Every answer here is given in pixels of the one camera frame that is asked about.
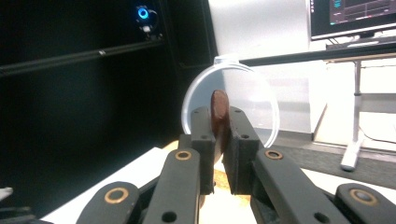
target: desk leg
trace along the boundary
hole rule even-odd
[[[363,138],[360,137],[360,112],[361,112],[361,61],[355,62],[355,93],[354,93],[354,107],[353,107],[353,137],[348,144],[346,152],[341,161],[341,168],[345,171],[354,171],[356,162],[358,160],[359,151],[361,150],[361,143]]]

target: computer monitor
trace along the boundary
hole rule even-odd
[[[396,29],[396,0],[310,0],[311,40]]]

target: copper ring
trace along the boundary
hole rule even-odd
[[[265,156],[271,160],[282,160],[283,159],[282,153],[275,151],[275,150],[266,150]]]
[[[119,197],[118,199],[111,199],[110,195],[116,191],[121,191],[122,195],[121,197]],[[115,189],[111,189],[109,190],[106,195],[105,195],[105,201],[107,203],[121,203],[122,201],[124,201],[129,195],[129,192],[127,189],[125,188],[115,188]]]
[[[176,154],[176,159],[180,161],[187,161],[191,158],[191,153],[189,151],[179,151]]]
[[[361,199],[359,196],[356,195],[356,193],[363,193],[363,194],[365,194],[366,196],[368,196],[368,197],[370,198],[370,201],[365,201],[365,200]],[[369,205],[369,206],[374,206],[374,205],[377,205],[377,204],[378,204],[378,199],[377,199],[372,193],[367,192],[367,191],[365,191],[365,190],[362,190],[362,189],[352,189],[352,190],[349,191],[349,194],[350,194],[350,196],[352,196],[352,198],[353,198],[355,201],[357,201],[357,202],[359,202],[359,203],[364,203],[364,204]]]

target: transparent circular object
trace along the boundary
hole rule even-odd
[[[184,133],[191,133],[191,111],[206,106],[210,111],[213,91],[227,93],[230,106],[245,112],[265,147],[270,147],[279,131],[279,107],[265,75],[233,58],[217,57],[190,84],[184,97],[181,123]]]

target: black panel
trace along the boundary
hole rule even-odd
[[[0,78],[0,186],[39,217],[178,138],[162,47]]]
[[[209,66],[216,51],[207,1],[169,0],[169,11],[177,42],[175,50],[182,68]]]
[[[200,154],[183,148],[166,157],[144,224],[196,224],[199,216]]]
[[[140,216],[139,189],[127,182],[110,183],[93,195],[76,224],[137,223]]]
[[[141,5],[156,9],[152,0],[1,1],[0,64],[145,41]]]

